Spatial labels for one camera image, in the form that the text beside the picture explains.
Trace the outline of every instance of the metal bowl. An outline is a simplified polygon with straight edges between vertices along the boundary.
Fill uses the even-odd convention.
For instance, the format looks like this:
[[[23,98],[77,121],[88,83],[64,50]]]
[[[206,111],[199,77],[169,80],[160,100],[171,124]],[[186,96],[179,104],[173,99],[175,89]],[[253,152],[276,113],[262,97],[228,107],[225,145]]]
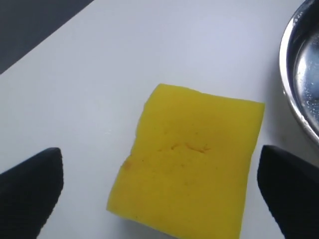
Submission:
[[[280,45],[279,65],[292,112],[319,146],[319,0],[306,0],[292,16]]]

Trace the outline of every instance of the white table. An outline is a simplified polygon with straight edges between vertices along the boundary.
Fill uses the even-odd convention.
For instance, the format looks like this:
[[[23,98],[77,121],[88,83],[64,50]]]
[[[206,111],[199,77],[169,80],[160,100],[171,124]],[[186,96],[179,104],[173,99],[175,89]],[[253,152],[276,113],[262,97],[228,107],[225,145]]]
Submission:
[[[282,239],[257,187],[263,144],[319,165],[281,91],[278,50],[302,0],[95,0],[0,76],[0,169],[50,146],[65,187],[40,239],[165,239],[105,211],[142,107],[169,83],[266,102],[242,239]]]

